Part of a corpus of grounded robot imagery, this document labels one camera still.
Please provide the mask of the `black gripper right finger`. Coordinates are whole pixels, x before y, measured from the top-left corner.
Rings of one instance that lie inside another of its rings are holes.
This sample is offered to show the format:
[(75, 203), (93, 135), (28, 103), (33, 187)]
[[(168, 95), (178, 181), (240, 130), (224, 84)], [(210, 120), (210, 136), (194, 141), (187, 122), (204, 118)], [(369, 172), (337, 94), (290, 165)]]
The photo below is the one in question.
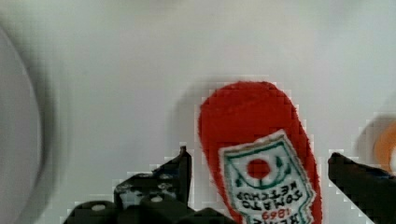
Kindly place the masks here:
[(396, 178), (334, 152), (328, 177), (374, 224), (395, 224)]

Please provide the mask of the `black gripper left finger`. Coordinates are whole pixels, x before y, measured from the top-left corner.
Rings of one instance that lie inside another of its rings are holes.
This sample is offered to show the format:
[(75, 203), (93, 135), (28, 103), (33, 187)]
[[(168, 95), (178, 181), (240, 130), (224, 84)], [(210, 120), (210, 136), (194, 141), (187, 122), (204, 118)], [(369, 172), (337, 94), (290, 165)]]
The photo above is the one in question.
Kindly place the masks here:
[(190, 188), (191, 155), (182, 146), (152, 172), (119, 183), (111, 202), (77, 205), (63, 224), (237, 224), (212, 208), (190, 208)]

